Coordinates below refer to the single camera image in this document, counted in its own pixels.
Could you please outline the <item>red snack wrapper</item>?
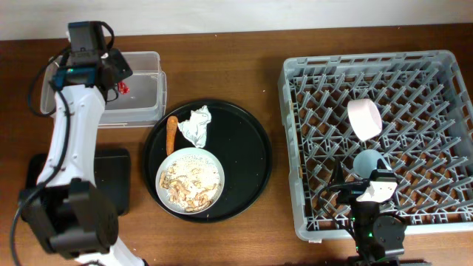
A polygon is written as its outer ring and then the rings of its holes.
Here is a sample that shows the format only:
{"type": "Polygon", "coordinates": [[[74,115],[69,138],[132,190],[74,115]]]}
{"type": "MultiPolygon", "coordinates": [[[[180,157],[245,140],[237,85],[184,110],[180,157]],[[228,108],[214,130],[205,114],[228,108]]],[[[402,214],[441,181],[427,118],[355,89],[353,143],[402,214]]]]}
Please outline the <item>red snack wrapper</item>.
{"type": "Polygon", "coordinates": [[[126,95],[130,92],[130,88],[123,81],[117,83],[117,88],[122,95],[126,95]]]}

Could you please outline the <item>pink bowl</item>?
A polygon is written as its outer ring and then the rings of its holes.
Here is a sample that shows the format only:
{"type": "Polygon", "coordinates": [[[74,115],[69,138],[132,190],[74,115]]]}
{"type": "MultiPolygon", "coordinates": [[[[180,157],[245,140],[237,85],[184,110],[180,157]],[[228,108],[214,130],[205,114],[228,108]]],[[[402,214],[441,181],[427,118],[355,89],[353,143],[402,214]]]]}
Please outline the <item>pink bowl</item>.
{"type": "Polygon", "coordinates": [[[382,131],[382,119],[375,103],[368,99],[351,100],[347,104],[350,125],[360,141],[366,141],[382,131]]]}

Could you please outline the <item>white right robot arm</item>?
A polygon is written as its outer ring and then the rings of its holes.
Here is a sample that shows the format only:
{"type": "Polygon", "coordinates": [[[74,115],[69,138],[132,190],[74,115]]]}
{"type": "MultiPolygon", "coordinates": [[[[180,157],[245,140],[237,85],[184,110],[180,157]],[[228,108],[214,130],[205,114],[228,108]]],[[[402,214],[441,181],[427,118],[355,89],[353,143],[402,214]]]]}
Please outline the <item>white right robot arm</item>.
{"type": "Polygon", "coordinates": [[[347,182],[340,160],[327,186],[320,190],[317,202],[323,212],[344,229],[355,241],[357,256],[347,259],[348,265],[427,265],[427,262],[403,262],[407,221],[395,212],[381,212],[381,204],[392,199],[398,186],[395,173],[382,158],[378,159],[368,177],[347,182]],[[336,193],[339,205],[350,206],[345,225],[330,213],[322,202],[323,193],[336,193]]]}

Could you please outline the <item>white tissue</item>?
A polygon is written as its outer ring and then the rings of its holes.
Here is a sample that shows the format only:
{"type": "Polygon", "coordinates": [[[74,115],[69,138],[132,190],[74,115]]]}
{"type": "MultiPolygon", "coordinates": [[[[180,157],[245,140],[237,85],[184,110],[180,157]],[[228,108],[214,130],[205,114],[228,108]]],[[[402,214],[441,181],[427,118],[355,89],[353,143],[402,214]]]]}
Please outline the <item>white tissue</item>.
{"type": "Polygon", "coordinates": [[[178,129],[185,139],[196,148],[203,149],[207,140],[207,126],[211,122],[211,113],[206,105],[191,111],[190,118],[178,123],[178,129]]]}

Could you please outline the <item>round black tray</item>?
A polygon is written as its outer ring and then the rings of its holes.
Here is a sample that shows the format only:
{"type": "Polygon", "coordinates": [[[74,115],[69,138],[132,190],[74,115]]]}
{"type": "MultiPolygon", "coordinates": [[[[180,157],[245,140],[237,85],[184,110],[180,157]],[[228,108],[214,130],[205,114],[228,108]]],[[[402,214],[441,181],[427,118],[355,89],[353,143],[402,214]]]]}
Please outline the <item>round black tray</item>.
{"type": "Polygon", "coordinates": [[[142,169],[148,192],[163,210],[188,222],[220,222],[241,214],[264,191],[272,170],[272,149],[268,134],[250,112],[223,100],[196,100],[169,112],[155,124],[143,148],[142,169]],[[166,158],[166,122],[170,116],[187,120],[202,106],[211,113],[205,150],[221,162],[225,184],[222,196],[208,210],[179,214],[166,207],[156,191],[156,174],[166,158]]]}

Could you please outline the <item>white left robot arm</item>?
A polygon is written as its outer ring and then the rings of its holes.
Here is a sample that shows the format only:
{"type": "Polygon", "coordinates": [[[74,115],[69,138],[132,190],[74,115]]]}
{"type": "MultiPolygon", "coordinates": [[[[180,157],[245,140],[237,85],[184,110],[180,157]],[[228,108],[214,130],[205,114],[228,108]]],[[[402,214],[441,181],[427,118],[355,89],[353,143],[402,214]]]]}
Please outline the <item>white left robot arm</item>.
{"type": "Polygon", "coordinates": [[[108,92],[133,71],[120,50],[107,41],[104,21],[72,22],[69,46],[61,50],[49,81],[55,93],[50,150],[36,185],[19,194],[10,228],[10,251],[16,265],[16,227],[23,219],[40,246],[82,265],[145,265],[118,236],[118,214],[95,184],[98,126],[108,92]]]}

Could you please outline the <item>light blue cup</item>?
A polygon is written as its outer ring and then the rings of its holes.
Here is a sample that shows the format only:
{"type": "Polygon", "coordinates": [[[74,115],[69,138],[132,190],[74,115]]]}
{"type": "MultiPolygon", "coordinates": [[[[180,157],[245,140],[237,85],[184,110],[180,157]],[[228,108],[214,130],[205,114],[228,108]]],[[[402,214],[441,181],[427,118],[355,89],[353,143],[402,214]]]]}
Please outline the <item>light blue cup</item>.
{"type": "Polygon", "coordinates": [[[362,179],[368,179],[372,171],[378,169],[379,160],[384,164],[382,169],[392,170],[381,153],[373,149],[364,150],[355,157],[353,170],[362,179]]]}

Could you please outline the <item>clear plastic bin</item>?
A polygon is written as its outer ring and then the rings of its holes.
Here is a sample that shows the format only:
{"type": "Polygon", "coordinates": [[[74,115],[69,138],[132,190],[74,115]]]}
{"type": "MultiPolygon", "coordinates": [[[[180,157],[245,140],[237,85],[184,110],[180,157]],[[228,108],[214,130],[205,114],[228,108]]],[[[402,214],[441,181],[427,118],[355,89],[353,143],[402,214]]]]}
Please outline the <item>clear plastic bin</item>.
{"type": "Polygon", "coordinates": [[[99,126],[134,128],[153,126],[166,111],[166,74],[160,67],[160,56],[154,51],[124,52],[123,57],[133,74],[124,80],[129,91],[108,91],[108,103],[99,126]]]}

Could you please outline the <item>rice and peanut shells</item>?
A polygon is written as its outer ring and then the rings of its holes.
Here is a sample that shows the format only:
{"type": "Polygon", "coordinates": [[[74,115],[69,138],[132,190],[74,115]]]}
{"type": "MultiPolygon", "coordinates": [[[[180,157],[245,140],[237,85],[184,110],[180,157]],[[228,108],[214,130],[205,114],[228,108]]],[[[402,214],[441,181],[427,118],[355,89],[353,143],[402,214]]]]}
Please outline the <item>rice and peanut shells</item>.
{"type": "Polygon", "coordinates": [[[222,175],[208,156],[180,155],[158,172],[157,187],[166,192],[172,207],[184,213],[203,211],[220,196],[222,175]]]}

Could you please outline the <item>grey dishwasher rack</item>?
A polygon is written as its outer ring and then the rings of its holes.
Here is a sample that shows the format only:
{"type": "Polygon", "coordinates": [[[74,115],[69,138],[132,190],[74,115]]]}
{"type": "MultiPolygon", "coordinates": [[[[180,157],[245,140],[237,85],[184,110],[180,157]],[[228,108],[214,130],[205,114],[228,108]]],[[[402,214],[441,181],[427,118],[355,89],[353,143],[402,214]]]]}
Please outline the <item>grey dishwasher rack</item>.
{"type": "MultiPolygon", "coordinates": [[[[289,58],[278,90],[300,239],[347,238],[317,195],[329,183],[335,159],[346,181],[357,180],[353,161],[367,149],[380,152],[398,178],[381,210],[406,219],[407,234],[472,229],[472,100],[450,51],[289,58]],[[360,141],[347,104],[364,98],[377,106],[382,131],[360,141]]],[[[323,193],[322,202],[348,223],[350,207],[339,205],[335,194],[323,193]]]]}

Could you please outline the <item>orange carrot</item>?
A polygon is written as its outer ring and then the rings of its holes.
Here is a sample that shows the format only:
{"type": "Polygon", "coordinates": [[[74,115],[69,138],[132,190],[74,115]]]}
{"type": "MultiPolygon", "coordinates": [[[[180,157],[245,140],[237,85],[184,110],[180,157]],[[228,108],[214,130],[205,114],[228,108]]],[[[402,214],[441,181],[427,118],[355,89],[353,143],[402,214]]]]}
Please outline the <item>orange carrot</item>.
{"type": "Polygon", "coordinates": [[[178,118],[170,116],[166,122],[166,154],[169,156],[174,152],[174,141],[178,127],[178,118]]]}

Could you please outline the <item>grey plate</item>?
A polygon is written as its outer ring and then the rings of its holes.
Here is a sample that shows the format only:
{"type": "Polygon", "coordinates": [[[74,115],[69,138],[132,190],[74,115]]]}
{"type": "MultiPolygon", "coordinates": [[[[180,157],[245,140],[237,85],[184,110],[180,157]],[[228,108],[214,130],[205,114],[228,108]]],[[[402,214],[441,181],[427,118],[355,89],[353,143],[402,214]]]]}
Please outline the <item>grey plate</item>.
{"type": "Polygon", "coordinates": [[[156,174],[155,190],[160,201],[177,214],[207,211],[220,198],[225,173],[209,151],[180,149],[169,155],[156,174]]]}

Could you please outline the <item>black rectangular bin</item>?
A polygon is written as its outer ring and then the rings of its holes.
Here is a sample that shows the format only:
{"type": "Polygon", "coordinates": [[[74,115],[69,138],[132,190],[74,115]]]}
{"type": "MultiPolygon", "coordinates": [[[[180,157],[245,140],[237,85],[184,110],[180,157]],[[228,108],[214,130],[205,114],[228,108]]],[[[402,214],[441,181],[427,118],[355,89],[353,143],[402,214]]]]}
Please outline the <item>black rectangular bin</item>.
{"type": "MultiPolygon", "coordinates": [[[[36,187],[38,175],[47,160],[46,153],[35,154],[28,165],[25,187],[18,196],[24,199],[24,191],[36,187]]],[[[95,152],[94,175],[97,189],[114,205],[117,217],[129,212],[131,159],[123,148],[99,149],[95,152]]]]}

